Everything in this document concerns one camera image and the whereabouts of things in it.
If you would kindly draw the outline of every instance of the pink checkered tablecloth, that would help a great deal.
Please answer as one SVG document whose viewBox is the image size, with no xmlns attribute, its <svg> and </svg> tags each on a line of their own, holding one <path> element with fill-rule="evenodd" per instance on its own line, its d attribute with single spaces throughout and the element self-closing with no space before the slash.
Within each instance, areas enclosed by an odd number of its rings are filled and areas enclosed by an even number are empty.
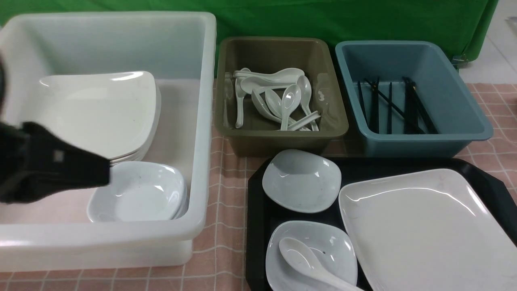
<svg viewBox="0 0 517 291">
<path fill-rule="evenodd" d="M 488 141 L 458 154 L 504 181 L 517 203 L 517 85 L 468 84 L 492 122 Z M 324 155 L 353 156 L 360 149 L 342 139 Z M 238 158 L 213 129 L 206 226 L 184 266 L 0 273 L 0 291 L 246 291 L 244 249 L 246 182 L 265 158 Z"/>
</svg>

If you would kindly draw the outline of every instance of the white dish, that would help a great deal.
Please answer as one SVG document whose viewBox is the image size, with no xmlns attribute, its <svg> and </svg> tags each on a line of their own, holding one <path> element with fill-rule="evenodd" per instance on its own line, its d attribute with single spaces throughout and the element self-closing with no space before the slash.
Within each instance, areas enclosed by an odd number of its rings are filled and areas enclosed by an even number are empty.
<svg viewBox="0 0 517 291">
<path fill-rule="evenodd" d="M 156 134 L 156 129 L 158 128 L 158 122 L 160 120 L 160 113 L 161 113 L 161 93 L 160 93 L 160 89 L 158 88 L 158 86 L 156 86 L 156 114 L 155 114 L 155 119 L 153 121 L 153 127 L 151 129 L 149 137 L 147 137 L 145 144 L 140 149 L 138 149 L 136 152 L 131 153 L 124 157 L 112 159 L 110 161 L 112 166 L 122 163 L 122 162 L 141 161 L 144 158 L 145 154 L 147 153 L 147 151 L 149 151 L 149 148 L 151 147 L 151 144 L 153 143 L 153 139 Z"/>
<path fill-rule="evenodd" d="M 455 171 L 350 184 L 341 189 L 339 205 L 374 291 L 517 286 L 517 248 Z"/>
<path fill-rule="evenodd" d="M 111 169 L 110 184 L 95 191 L 87 214 L 92 222 L 169 220 L 186 195 L 179 170 L 155 163 L 125 162 Z"/>
<path fill-rule="evenodd" d="M 182 217 L 183 215 L 185 215 L 188 208 L 189 208 L 189 199 L 188 199 L 188 195 L 185 194 L 185 195 L 183 195 L 183 200 L 180 202 L 178 211 L 176 211 L 176 214 L 172 217 L 172 219 L 178 219 L 178 218 Z"/>
<path fill-rule="evenodd" d="M 21 120 L 36 121 L 76 147 L 109 159 L 136 152 L 156 115 L 149 72 L 59 75 L 40 79 Z"/>
<path fill-rule="evenodd" d="M 299 150 L 285 150 L 267 166 L 262 187 L 269 198 L 289 210 L 321 212 L 338 196 L 341 171 L 326 158 Z"/>
<path fill-rule="evenodd" d="M 357 259 L 344 231 L 323 223 L 288 221 L 275 229 L 267 248 L 266 277 L 273 291 L 339 291 L 289 266 L 278 248 L 278 243 L 285 237 L 303 242 L 325 269 L 352 285 L 357 284 Z"/>
</svg>

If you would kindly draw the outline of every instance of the spoon in bowl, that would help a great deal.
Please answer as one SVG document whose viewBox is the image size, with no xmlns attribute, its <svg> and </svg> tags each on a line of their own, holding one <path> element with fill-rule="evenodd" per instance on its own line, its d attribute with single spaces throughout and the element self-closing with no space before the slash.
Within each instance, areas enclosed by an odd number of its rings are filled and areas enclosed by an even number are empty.
<svg viewBox="0 0 517 291">
<path fill-rule="evenodd" d="M 303 242 L 294 238 L 283 238 L 280 240 L 278 247 L 285 261 L 301 274 L 343 291 L 363 291 L 327 271 L 316 255 Z"/>
</svg>

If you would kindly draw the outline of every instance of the white floor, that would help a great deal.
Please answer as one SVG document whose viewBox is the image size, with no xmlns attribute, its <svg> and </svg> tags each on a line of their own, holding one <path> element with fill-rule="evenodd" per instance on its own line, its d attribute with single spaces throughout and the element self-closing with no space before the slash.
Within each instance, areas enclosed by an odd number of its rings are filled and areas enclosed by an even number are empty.
<svg viewBox="0 0 517 291">
<path fill-rule="evenodd" d="M 517 33 L 506 20 L 517 0 L 499 0 L 479 57 L 460 69 L 465 83 L 517 84 Z"/>
</svg>

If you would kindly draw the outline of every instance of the large white plate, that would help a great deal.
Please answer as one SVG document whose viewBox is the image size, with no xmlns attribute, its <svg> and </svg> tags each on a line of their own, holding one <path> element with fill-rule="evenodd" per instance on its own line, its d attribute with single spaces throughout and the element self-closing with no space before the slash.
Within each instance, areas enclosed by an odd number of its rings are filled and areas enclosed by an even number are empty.
<svg viewBox="0 0 517 291">
<path fill-rule="evenodd" d="M 21 120 L 109 159 L 140 149 L 156 114 L 156 83 L 145 71 L 42 78 Z"/>
<path fill-rule="evenodd" d="M 343 223 L 375 291 L 507 291 L 517 248 L 468 182 L 436 169 L 354 183 Z"/>
</svg>

